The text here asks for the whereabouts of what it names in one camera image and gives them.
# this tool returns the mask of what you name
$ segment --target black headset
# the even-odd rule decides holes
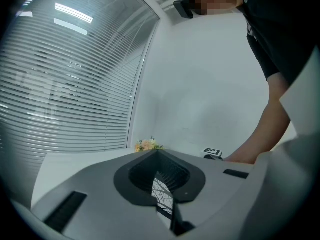
[[[173,2],[174,7],[179,12],[182,18],[193,19],[194,14],[189,9],[189,0],[179,0]]]

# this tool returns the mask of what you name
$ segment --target glass wall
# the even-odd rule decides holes
[[[25,1],[0,51],[0,166],[11,197],[30,206],[47,153],[127,147],[158,20],[142,0]]]

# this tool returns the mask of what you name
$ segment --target yellow flower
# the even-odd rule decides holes
[[[135,146],[134,146],[134,152],[139,152],[139,151],[140,151],[140,144],[137,143],[137,144],[135,144]]]

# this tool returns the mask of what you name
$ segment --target person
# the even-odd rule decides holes
[[[269,99],[249,139],[228,162],[254,164],[285,134],[290,118],[280,98],[303,70],[318,43],[318,0],[183,0],[198,15],[237,8],[247,22],[247,40],[269,87]]]

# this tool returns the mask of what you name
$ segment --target man's arm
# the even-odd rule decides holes
[[[280,103],[280,98],[289,86],[281,73],[273,74],[267,81],[269,101],[258,126],[250,138],[225,161],[254,164],[261,153],[272,150],[285,134],[290,119]]]

